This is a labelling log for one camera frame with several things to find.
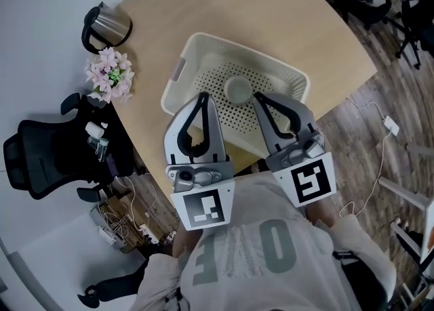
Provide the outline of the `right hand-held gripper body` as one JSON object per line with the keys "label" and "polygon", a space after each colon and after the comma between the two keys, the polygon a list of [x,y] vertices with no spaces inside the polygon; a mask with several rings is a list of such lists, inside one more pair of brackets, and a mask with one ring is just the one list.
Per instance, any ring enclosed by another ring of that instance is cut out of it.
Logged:
{"label": "right hand-held gripper body", "polygon": [[332,153],[323,135],[310,133],[266,158],[280,187],[295,207],[302,207],[336,193]]}

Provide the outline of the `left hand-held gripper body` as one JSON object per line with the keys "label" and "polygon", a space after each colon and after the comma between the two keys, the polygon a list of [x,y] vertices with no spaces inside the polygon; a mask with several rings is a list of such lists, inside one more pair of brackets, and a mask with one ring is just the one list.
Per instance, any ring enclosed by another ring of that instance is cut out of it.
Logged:
{"label": "left hand-held gripper body", "polygon": [[232,162],[169,165],[170,198],[186,230],[226,225],[235,191]]}

